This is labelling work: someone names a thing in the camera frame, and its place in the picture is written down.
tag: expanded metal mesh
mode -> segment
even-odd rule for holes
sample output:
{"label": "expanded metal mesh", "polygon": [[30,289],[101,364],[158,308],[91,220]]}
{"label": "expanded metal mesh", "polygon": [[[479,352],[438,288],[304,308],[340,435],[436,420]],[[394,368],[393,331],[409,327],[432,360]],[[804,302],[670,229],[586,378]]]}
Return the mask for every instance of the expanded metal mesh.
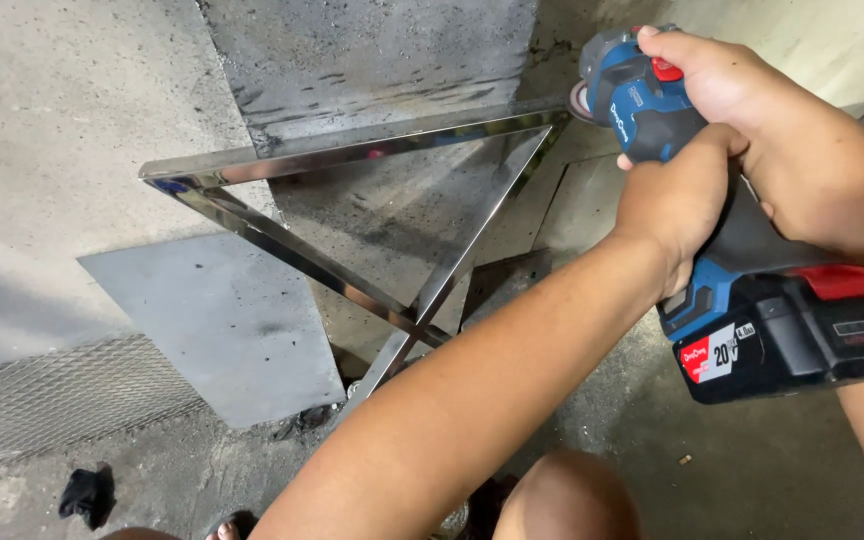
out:
{"label": "expanded metal mesh", "polygon": [[19,360],[0,365],[0,460],[205,407],[144,335]]}

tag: foot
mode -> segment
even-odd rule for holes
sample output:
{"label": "foot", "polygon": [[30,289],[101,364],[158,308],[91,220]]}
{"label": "foot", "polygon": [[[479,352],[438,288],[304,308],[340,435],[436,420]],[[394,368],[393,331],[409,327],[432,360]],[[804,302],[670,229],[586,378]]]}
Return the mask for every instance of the foot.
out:
{"label": "foot", "polygon": [[235,528],[232,521],[226,521],[219,525],[219,530],[206,536],[205,540],[239,540],[239,529]]}

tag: black rag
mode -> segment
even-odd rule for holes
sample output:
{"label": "black rag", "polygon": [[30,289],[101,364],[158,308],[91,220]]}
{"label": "black rag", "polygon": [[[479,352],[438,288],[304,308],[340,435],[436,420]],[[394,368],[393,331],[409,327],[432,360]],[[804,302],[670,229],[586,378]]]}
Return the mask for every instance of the black rag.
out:
{"label": "black rag", "polygon": [[58,517],[78,514],[90,531],[99,529],[115,506],[115,484],[112,469],[102,468],[99,472],[76,469],[58,500]]}

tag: cordless angle grinder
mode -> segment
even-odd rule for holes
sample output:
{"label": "cordless angle grinder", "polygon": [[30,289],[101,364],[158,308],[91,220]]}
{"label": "cordless angle grinder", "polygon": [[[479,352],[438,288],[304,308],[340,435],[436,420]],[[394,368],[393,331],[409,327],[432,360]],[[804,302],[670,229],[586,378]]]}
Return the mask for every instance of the cordless angle grinder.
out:
{"label": "cordless angle grinder", "polygon": [[[606,30],[582,47],[569,108],[611,127],[633,163],[668,162],[708,122],[682,70],[643,54],[638,30]],[[735,163],[688,287],[656,309],[697,402],[864,380],[864,268],[780,236]]]}

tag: stainless steel frame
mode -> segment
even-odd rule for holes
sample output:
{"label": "stainless steel frame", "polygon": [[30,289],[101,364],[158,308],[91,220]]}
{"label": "stainless steel frame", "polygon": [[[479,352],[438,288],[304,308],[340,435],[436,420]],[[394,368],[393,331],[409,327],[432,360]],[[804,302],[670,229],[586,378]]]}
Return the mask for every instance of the stainless steel frame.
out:
{"label": "stainless steel frame", "polygon": [[[438,347],[452,338],[431,324],[433,316],[455,284],[472,270],[476,243],[498,210],[519,194],[569,120],[562,100],[489,106],[285,141],[276,149],[276,155],[264,159],[255,159],[252,149],[244,148],[152,161],[142,167],[139,179],[398,329],[346,404],[339,418],[341,422],[390,373],[395,373],[416,343],[422,341]],[[468,227],[454,243],[459,248],[442,255],[408,306],[223,189],[499,136],[510,137],[505,160],[487,187],[486,202],[465,221]]]}

